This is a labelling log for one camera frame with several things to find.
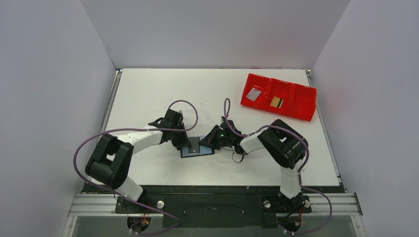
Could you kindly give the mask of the black leather card holder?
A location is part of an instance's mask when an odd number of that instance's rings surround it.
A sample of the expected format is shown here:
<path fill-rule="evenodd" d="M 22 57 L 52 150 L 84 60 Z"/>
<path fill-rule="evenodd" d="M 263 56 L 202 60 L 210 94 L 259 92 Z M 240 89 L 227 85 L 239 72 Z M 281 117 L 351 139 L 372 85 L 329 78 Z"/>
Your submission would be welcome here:
<path fill-rule="evenodd" d="M 181 148 L 180 157 L 192 158 L 192 157 L 199 157 L 199 156 L 214 155 L 215 151 L 212 147 L 203 146 L 199 143 L 203 140 L 203 138 L 204 136 L 190 137 L 189 138 L 190 145 L 184 146 Z"/>

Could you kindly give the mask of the silver grey credit card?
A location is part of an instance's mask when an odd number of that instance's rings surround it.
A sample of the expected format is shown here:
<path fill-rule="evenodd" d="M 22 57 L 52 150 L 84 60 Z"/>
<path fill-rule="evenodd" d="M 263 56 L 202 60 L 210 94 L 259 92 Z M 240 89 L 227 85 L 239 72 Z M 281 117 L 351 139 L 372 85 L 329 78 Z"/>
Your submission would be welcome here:
<path fill-rule="evenodd" d="M 255 101 L 261 94 L 261 91 L 255 87 L 252 87 L 250 91 L 246 94 L 246 98 Z"/>

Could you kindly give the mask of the black credit card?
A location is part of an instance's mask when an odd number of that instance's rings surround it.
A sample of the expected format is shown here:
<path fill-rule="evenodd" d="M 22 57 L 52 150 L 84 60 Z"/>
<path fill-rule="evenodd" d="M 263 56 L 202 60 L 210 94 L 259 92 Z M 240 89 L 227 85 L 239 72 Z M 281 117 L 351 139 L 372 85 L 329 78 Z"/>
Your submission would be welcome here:
<path fill-rule="evenodd" d="M 190 137 L 189 142 L 190 146 L 188 148 L 188 152 L 191 154 L 199 153 L 200 152 L 200 138 L 199 137 Z"/>

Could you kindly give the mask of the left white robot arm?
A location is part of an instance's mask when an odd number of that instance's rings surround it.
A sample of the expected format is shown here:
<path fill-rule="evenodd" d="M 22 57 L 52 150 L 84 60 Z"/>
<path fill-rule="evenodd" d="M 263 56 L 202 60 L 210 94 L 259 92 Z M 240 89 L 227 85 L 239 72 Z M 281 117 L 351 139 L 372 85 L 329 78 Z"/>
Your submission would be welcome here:
<path fill-rule="evenodd" d="M 147 207 L 144 189 L 128 177 L 132 156 L 148 147 L 171 141 L 178 150 L 190 146 L 183 114 L 168 109 L 165 116 L 149 123 L 144 131 L 113 136 L 104 134 L 99 139 L 87 165 L 88 176 L 128 198 L 128 206 L 134 212 Z"/>

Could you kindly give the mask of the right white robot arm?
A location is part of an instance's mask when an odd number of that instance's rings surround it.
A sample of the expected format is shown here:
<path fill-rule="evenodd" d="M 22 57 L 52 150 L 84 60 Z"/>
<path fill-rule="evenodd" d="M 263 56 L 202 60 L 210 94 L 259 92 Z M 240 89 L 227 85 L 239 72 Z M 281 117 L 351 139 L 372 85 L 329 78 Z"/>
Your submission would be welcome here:
<path fill-rule="evenodd" d="M 199 144 L 214 150 L 230 147 L 238 155 L 246 156 L 265 149 L 281 167 L 279 206 L 291 211 L 298 205 L 302 191 L 301 170 L 308 152 L 307 140 L 281 119 L 250 134 L 243 134 L 232 120 L 222 118 Z"/>

